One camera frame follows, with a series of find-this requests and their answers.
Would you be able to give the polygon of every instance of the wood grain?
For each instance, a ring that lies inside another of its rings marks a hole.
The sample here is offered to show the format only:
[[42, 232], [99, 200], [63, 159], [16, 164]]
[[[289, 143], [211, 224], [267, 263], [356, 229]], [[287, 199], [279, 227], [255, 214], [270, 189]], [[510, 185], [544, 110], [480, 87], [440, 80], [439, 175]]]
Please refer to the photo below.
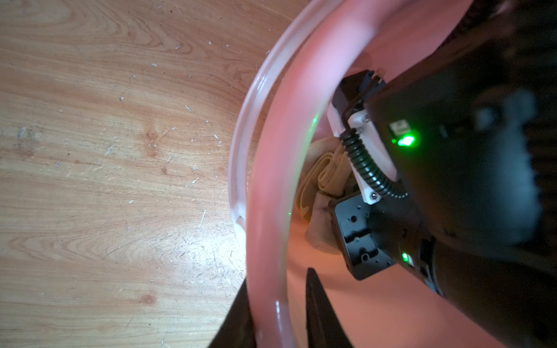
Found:
[[243, 98], [302, 0], [0, 0], [0, 346], [206, 346]]

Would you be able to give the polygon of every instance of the yellow fabric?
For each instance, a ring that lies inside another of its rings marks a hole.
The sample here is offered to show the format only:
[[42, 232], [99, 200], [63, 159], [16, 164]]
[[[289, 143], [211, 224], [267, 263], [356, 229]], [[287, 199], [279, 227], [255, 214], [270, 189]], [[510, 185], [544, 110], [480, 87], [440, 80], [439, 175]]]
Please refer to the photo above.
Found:
[[350, 160], [344, 147], [339, 145], [333, 153], [329, 165], [319, 174], [317, 185], [321, 191], [334, 198], [340, 198], [344, 195], [344, 186], [350, 173], [352, 173]]
[[331, 136], [310, 145], [294, 199], [294, 207], [304, 220], [311, 220], [317, 192], [322, 191], [334, 198], [344, 195], [350, 173], [350, 160], [337, 138]]
[[331, 136], [310, 145], [294, 207], [309, 222], [305, 239], [317, 250], [329, 254], [340, 253], [328, 205], [331, 199], [342, 197], [345, 190], [352, 192], [355, 183], [351, 173], [350, 160], [339, 139]]
[[333, 154], [330, 152], [325, 152], [321, 155], [298, 186], [294, 205], [298, 208], [300, 214], [306, 221], [311, 219], [315, 194], [319, 191], [317, 178], [331, 163], [332, 158]]

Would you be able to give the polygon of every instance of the wooden floor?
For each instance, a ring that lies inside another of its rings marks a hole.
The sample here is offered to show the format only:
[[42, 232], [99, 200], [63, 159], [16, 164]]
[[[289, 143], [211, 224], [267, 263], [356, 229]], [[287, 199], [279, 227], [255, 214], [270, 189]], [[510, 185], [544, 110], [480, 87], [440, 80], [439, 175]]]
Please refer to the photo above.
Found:
[[208, 344], [234, 125], [306, 3], [0, 0], [1, 347]]

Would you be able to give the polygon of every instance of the green led light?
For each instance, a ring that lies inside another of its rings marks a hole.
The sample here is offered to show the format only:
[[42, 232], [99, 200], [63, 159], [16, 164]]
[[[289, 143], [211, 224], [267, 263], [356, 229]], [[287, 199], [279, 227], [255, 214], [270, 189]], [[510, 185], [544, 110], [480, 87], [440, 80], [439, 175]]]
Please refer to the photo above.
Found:
[[398, 146], [411, 146], [412, 144], [414, 144], [415, 140], [416, 138], [414, 138], [413, 136], [407, 135], [398, 141]]

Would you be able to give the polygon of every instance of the cloth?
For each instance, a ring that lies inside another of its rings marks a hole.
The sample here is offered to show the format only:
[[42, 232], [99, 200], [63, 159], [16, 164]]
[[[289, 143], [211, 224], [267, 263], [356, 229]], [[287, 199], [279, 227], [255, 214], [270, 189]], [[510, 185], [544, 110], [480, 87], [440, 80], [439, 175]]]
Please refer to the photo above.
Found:
[[347, 187], [352, 192], [354, 182], [349, 180], [351, 174], [350, 160], [339, 139], [331, 136], [310, 145], [294, 206], [303, 219], [309, 222], [305, 239], [312, 247], [323, 252], [340, 253], [328, 206], [332, 199], [345, 195]]

